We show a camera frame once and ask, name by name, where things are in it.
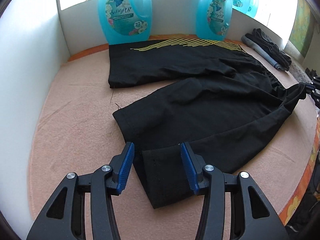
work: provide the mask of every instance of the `metal screw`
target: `metal screw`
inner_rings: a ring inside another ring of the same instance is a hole
[[[76,176],[76,174],[75,174],[74,172],[69,172],[69,173],[67,174],[67,178],[68,178],[68,179],[73,179],[75,176]]]
[[[249,177],[249,173],[247,173],[247,172],[245,172],[245,171],[242,171],[242,172],[240,173],[240,176],[241,176],[242,178],[246,179],[246,178]]]
[[[213,171],[214,167],[212,165],[206,165],[204,166],[204,168],[206,169],[206,171]]]
[[[101,169],[102,169],[103,171],[110,171],[110,170],[111,170],[111,167],[110,167],[109,165],[104,165],[104,166],[101,167]]]

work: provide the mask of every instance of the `dark folded clothing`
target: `dark folded clothing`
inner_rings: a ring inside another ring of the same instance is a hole
[[[313,80],[313,77],[318,76],[317,72],[314,69],[311,69],[311,71],[310,71],[310,69],[306,68],[305,72],[311,80]]]
[[[248,39],[245,35],[241,37],[242,42],[249,48],[254,49],[259,53],[266,61],[268,61],[275,69],[282,70],[282,67],[266,53],[258,44],[254,43],[252,40]]]
[[[253,29],[252,34],[245,35],[248,39],[258,44],[270,57],[272,57],[282,67],[282,70],[288,71],[292,61],[291,58],[261,30]]]

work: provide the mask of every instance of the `yellow stripe pattern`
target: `yellow stripe pattern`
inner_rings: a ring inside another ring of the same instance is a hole
[[[216,45],[219,47],[223,47],[226,49],[230,49],[230,50],[238,50],[238,51],[242,51],[245,52],[240,45],[238,44],[234,44],[231,42],[224,42],[224,41],[211,41],[211,40],[196,40],[196,39],[191,39],[191,40],[187,40],[187,39],[174,39],[174,40],[166,40],[166,41],[162,41],[153,45],[150,45],[148,47],[144,47],[144,48],[139,48],[139,49],[134,49],[134,50],[138,50],[138,51],[146,51],[149,49],[158,49],[164,46],[172,46],[172,45],[182,45],[182,46],[192,46],[192,47],[197,47],[197,46],[208,46],[208,45]]]

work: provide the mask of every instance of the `white wall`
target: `white wall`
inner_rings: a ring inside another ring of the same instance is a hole
[[[198,1],[152,0],[151,35],[195,34]],[[60,11],[60,21],[71,55],[107,43],[100,27],[98,0],[88,0]],[[237,10],[232,11],[227,39],[240,41],[242,35],[251,33],[253,28],[261,28],[280,49],[284,48],[278,35]]]
[[[316,23],[310,47],[302,66],[304,69],[314,69],[320,75],[320,24],[318,23]]]
[[[27,194],[33,134],[68,57],[56,0],[12,0],[0,18],[0,210],[22,240],[33,223]]]

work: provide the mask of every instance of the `table surface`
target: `table surface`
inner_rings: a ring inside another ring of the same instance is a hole
[[[156,39],[194,38],[157,36]],[[34,136],[29,160],[29,204],[33,219],[60,183],[74,171],[91,173],[108,164],[121,152],[124,140],[112,113],[171,82],[112,90],[108,86],[109,57],[106,45],[84,53],[62,65],[52,82]],[[284,87],[297,83],[290,73],[274,69],[252,49],[243,49],[270,70]],[[240,170],[255,179],[285,224],[298,206],[313,171],[319,142],[319,119],[307,97],[276,136]],[[86,195],[86,232],[92,239],[90,209]],[[113,197],[116,221],[122,240],[194,239],[203,196],[154,210],[131,169],[127,187]],[[226,198],[224,239],[229,239],[230,202]]]

